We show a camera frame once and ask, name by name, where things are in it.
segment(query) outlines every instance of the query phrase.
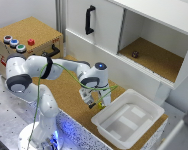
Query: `brown shelf surface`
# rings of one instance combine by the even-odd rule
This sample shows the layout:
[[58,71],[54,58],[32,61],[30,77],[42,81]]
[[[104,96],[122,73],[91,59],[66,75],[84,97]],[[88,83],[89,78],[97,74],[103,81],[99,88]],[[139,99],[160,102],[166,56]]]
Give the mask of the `brown shelf surface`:
[[[76,59],[71,56],[66,56],[65,59],[73,60]],[[38,83],[38,78],[33,78],[35,84]],[[56,99],[60,109],[69,114],[77,122],[87,128],[90,132],[100,138],[102,141],[111,146],[114,150],[117,150],[114,145],[107,141],[100,135],[97,127],[91,122],[91,118],[95,116],[100,110],[97,106],[93,109],[89,109],[88,106],[83,102],[79,94],[80,85],[72,79],[72,77],[64,70],[61,76],[56,80],[41,80],[41,84],[45,84],[51,90],[54,98]],[[109,80],[109,85],[116,85],[114,82]],[[125,89],[118,87],[111,94],[112,101],[118,96],[125,92]],[[98,99],[97,93],[92,94],[95,101]],[[142,138],[130,149],[139,150],[149,140],[149,138],[156,132],[161,124],[167,119],[167,115],[163,115],[160,119],[146,132]]]
[[[134,51],[139,52],[138,58],[132,57]],[[172,82],[175,82],[184,61],[184,58],[143,38],[138,38],[119,53]]]

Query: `cabinet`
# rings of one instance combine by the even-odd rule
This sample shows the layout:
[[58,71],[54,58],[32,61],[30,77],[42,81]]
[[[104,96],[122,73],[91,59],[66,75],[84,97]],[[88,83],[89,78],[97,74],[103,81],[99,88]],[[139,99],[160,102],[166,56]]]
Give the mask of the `cabinet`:
[[[74,8],[74,5],[78,3],[75,0],[68,0],[67,3],[66,38],[67,52],[70,55],[91,64],[96,61],[105,62],[111,80],[124,88],[133,88],[150,99],[156,99],[160,95],[165,95],[161,99],[166,99],[170,90],[177,88],[187,78],[187,3],[177,0],[96,0],[89,1],[89,4],[87,1],[85,3],[83,0],[78,1],[78,7],[85,5],[83,9]],[[92,12],[96,13],[96,17],[91,14],[93,17],[91,26],[95,33],[86,35],[84,16],[89,5],[96,5],[96,12]],[[108,10],[110,13],[97,11],[99,9]],[[174,78],[162,75],[159,71],[154,71],[149,66],[137,62],[131,56],[128,58],[122,53],[129,47],[132,51],[137,51],[139,42],[143,44],[140,47],[142,52],[151,49],[146,53],[153,53],[156,56],[163,55],[160,60],[167,63],[165,66],[160,64],[158,70],[162,69],[162,72],[168,72],[168,74],[174,73]],[[149,55],[144,61],[150,62],[153,57]],[[157,69],[156,60],[158,59],[155,57],[154,60],[155,62],[149,64],[155,64],[154,68]]]

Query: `open cabinet compartment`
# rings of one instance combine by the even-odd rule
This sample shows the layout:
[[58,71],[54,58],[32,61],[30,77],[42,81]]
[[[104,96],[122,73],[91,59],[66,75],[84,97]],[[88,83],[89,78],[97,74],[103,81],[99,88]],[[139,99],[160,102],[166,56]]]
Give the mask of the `open cabinet compartment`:
[[[132,57],[134,51],[139,52],[138,58]],[[188,76],[187,54],[188,35],[125,9],[119,56],[150,70],[152,76],[176,88]]]

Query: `white cabinet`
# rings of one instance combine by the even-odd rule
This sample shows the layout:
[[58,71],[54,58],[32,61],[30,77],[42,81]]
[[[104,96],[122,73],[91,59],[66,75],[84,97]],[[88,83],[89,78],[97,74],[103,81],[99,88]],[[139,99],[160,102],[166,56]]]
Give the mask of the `white cabinet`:
[[[90,27],[94,32],[86,35],[86,11],[90,6]],[[106,0],[68,0],[67,29],[90,43],[117,54],[123,8]]]
[[[86,35],[85,14],[90,5],[96,7],[91,12],[91,28],[95,31]],[[133,88],[150,99],[160,96],[166,99],[170,89],[177,88],[187,78],[187,3],[179,0],[68,0],[67,9],[68,54],[91,64],[106,62],[110,79],[120,86]],[[174,81],[120,55],[120,50],[140,37],[182,58]],[[161,66],[163,72],[174,63],[166,59],[169,61],[166,67]]]

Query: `cabinet door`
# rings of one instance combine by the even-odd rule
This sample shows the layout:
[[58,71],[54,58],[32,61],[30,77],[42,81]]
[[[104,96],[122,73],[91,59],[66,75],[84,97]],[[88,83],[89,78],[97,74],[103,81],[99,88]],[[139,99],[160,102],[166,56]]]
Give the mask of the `cabinet door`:
[[[86,35],[86,11],[90,6],[90,27],[94,32]],[[123,8],[106,0],[68,0],[67,29],[88,42],[116,54],[120,39]]]

